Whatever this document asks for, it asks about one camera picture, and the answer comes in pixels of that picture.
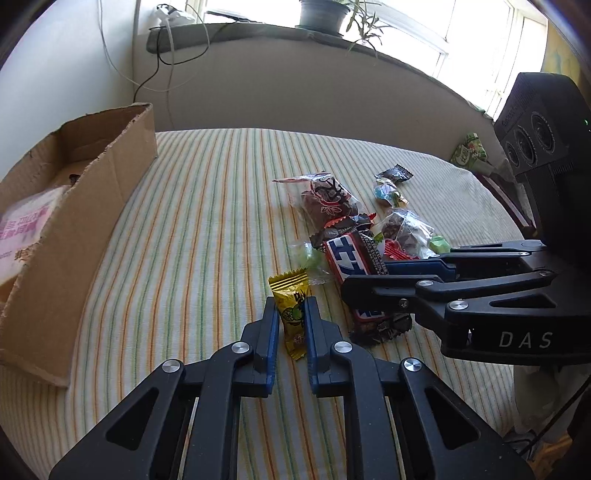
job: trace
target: pink package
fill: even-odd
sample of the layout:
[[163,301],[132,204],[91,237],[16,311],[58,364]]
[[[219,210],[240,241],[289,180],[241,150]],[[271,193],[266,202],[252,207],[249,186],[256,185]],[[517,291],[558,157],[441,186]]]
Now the pink package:
[[45,190],[12,205],[0,220],[0,301],[6,301],[12,284],[41,230],[69,187]]

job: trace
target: windowsill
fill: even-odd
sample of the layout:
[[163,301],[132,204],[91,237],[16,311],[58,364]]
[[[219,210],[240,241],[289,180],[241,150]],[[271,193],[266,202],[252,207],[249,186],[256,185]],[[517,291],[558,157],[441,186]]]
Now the windowsill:
[[[316,43],[327,45],[330,47],[341,48],[343,50],[348,50],[351,47],[351,42],[348,40],[344,40],[340,37],[335,37],[333,35],[327,35],[320,32],[315,32],[312,30],[305,30],[303,28],[289,28],[289,27],[280,27],[278,25],[269,25],[263,23],[223,23],[223,24],[205,24],[207,27],[207,32],[209,33],[210,42],[211,43],[221,43],[225,41],[232,41],[232,40],[242,40],[244,38],[257,38],[257,37],[266,37],[266,38],[278,38],[282,40],[294,40],[294,41],[306,41],[312,40]],[[207,38],[205,35],[205,29],[203,28],[203,24],[194,24],[194,25],[182,25],[179,27],[173,27],[173,41],[174,41],[174,49],[182,50],[184,48],[191,48],[196,47],[199,45],[207,44]],[[146,43],[146,50],[149,53],[156,54],[156,39],[158,37],[158,30],[154,29],[150,31],[148,35],[148,41]],[[170,42],[168,40],[168,35],[165,32],[160,34],[159,40],[159,51],[160,53],[166,53],[170,51]],[[444,85],[439,80],[431,77],[430,75],[422,72],[421,70],[416,69],[413,66],[410,66],[407,63],[404,63],[401,60],[395,59],[386,55],[381,52],[376,52],[364,45],[355,44],[352,51],[363,53],[366,55],[370,55],[372,57],[376,57],[378,60],[382,60],[391,64],[394,64],[398,67],[406,68],[411,70],[412,72],[420,75],[423,78],[431,80],[434,83],[437,83],[441,88],[452,92],[458,98],[461,98],[465,101],[468,105],[470,105],[474,110],[482,112],[483,115],[487,116],[485,111],[481,108],[478,108],[464,97],[456,93],[455,91],[451,90],[451,88]]]

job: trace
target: striped bedsheet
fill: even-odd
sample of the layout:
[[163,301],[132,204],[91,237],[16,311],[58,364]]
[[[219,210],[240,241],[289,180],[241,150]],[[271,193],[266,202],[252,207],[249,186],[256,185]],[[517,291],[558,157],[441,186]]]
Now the striped bedsheet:
[[[358,189],[368,212],[374,173],[401,163],[401,190],[452,245],[521,238],[502,206],[467,171],[438,158],[363,141],[261,129],[157,134],[159,156],[113,231],[89,293],[71,386],[36,384],[0,368],[0,424],[40,479],[167,358],[208,358],[261,317],[267,278],[296,267],[289,244],[307,232],[272,179],[329,170]],[[313,287],[325,319],[352,321],[334,284]],[[373,348],[421,358],[499,432],[512,425],[512,367],[444,358],[414,325]],[[306,361],[280,345],[273,395],[242,402],[240,479],[345,479],[342,402],[314,398]]]

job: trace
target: window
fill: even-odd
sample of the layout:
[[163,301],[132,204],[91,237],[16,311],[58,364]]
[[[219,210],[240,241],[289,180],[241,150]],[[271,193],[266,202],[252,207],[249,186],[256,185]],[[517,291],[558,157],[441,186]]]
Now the window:
[[[517,74],[540,71],[547,20],[528,0],[371,0],[367,7],[388,25],[381,44],[372,42],[378,51],[435,77],[495,119]],[[207,9],[284,27],[300,19],[299,0],[207,0]],[[347,23],[345,40],[357,40]]]
[[[206,10],[222,11],[282,27],[295,27],[300,20],[300,0],[207,0]],[[209,17],[209,14],[206,15],[204,20],[219,21]]]

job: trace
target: yellow candy wrapper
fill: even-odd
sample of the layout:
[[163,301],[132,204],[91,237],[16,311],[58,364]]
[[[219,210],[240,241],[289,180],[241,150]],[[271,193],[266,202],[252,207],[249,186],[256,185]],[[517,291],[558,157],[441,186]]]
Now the yellow candy wrapper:
[[269,277],[269,286],[281,315],[287,353],[298,360],[306,354],[304,339],[304,300],[310,295],[308,275],[302,268]]

